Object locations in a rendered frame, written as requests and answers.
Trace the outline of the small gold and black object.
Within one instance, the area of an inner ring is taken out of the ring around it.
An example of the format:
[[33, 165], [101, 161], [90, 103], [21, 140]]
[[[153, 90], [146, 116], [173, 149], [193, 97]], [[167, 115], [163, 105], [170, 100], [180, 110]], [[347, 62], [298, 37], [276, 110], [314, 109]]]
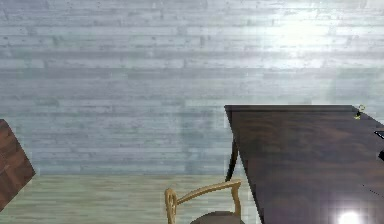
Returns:
[[366, 107], [364, 105], [362, 105], [362, 104], [358, 106], [358, 110], [357, 110], [356, 115], [354, 117], [356, 120], [360, 120], [361, 119], [361, 114], [363, 113], [365, 108]]

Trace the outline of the dark brown wooden table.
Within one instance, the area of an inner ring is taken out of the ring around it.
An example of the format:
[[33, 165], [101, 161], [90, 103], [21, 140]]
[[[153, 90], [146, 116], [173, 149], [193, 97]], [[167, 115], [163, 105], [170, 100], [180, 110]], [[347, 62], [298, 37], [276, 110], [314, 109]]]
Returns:
[[228, 105], [262, 224], [384, 224], [384, 124], [351, 105]]

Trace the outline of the reddish brown wooden cabinet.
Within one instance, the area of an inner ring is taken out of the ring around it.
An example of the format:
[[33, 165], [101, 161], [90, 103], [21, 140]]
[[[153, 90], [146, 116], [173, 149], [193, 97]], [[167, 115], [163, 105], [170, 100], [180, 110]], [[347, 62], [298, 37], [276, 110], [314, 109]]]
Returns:
[[0, 119], [0, 212], [34, 175], [35, 170], [11, 127]]

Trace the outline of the tan wooden chair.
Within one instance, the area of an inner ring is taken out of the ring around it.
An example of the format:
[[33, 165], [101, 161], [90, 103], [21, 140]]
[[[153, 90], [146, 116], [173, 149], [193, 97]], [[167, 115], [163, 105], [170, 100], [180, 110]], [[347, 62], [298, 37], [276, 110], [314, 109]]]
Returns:
[[245, 224], [245, 222], [241, 218], [242, 206], [239, 198], [239, 188], [241, 184], [242, 181], [240, 179], [216, 183], [190, 191], [181, 198], [177, 197], [176, 192], [172, 188], [167, 188], [164, 191], [164, 204], [166, 210], [167, 224], [177, 224], [176, 215], [177, 207], [179, 205], [199, 196], [223, 189], [230, 189], [230, 193], [234, 203], [234, 211], [210, 212], [196, 218], [189, 224]]

